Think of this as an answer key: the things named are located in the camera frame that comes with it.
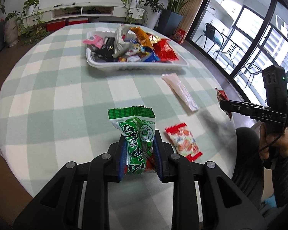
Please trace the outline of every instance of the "person's arm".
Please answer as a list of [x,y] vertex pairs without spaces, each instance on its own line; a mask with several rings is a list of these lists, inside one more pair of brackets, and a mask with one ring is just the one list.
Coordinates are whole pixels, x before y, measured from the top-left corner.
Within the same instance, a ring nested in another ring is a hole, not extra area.
[[[265,147],[279,134],[269,134],[266,136],[265,125],[260,126],[260,144],[259,149]],[[272,171],[272,180],[274,195],[277,207],[282,207],[288,203],[288,129],[285,130],[284,134],[278,139],[275,147],[280,148],[281,158],[277,161],[275,169]],[[269,150],[263,150],[259,154],[261,160],[269,158]]]

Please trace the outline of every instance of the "metal screw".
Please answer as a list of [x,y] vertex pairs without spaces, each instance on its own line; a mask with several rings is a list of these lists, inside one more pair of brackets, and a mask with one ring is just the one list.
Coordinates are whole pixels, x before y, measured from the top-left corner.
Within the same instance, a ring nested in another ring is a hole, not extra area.
[[111,158],[111,155],[109,153],[104,153],[102,156],[101,156],[102,159],[105,159],[105,160],[108,160]]
[[68,168],[68,169],[72,169],[74,166],[76,166],[76,164],[74,162],[68,162],[66,164],[66,168]]
[[180,158],[180,155],[177,154],[177,153],[173,153],[173,154],[171,155],[171,158],[174,159],[174,160],[178,160],[178,159]]
[[212,161],[207,162],[207,167],[213,169],[216,166],[216,164]]

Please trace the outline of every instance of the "white plastic tray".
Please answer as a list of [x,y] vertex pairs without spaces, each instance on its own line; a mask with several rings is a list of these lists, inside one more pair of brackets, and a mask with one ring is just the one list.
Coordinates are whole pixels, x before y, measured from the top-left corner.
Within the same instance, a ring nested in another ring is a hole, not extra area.
[[[87,39],[93,35],[101,37],[115,37],[115,32],[112,31],[90,31],[87,33]],[[135,33],[129,31],[126,35],[126,40],[136,39]],[[115,71],[115,70],[126,70],[126,69],[168,69],[177,70],[182,67],[189,67],[189,63],[175,51],[179,60],[168,61],[168,62],[102,62],[102,60],[95,58],[94,53],[91,52],[90,48],[87,47],[87,61],[92,67],[96,67],[103,71]]]

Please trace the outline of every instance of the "white flower pot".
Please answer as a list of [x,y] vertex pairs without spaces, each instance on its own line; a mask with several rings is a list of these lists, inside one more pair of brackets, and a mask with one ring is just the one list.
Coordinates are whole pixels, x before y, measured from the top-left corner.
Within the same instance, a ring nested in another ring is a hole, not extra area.
[[17,17],[9,19],[4,24],[4,38],[8,47],[12,47],[18,43]]
[[160,13],[153,12],[150,6],[145,7],[145,12],[142,16],[142,25],[154,29],[160,17]]
[[27,8],[26,10],[26,15],[30,16],[34,13],[34,5],[31,5],[30,7]]
[[131,0],[129,7],[137,7],[138,2],[139,2],[139,0]]

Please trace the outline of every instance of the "gray sleeve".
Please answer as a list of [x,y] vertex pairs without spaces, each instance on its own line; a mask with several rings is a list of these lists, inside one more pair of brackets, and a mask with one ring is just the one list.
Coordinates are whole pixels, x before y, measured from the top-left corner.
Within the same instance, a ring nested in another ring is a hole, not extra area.
[[277,161],[272,180],[277,207],[282,207],[288,203],[288,157]]

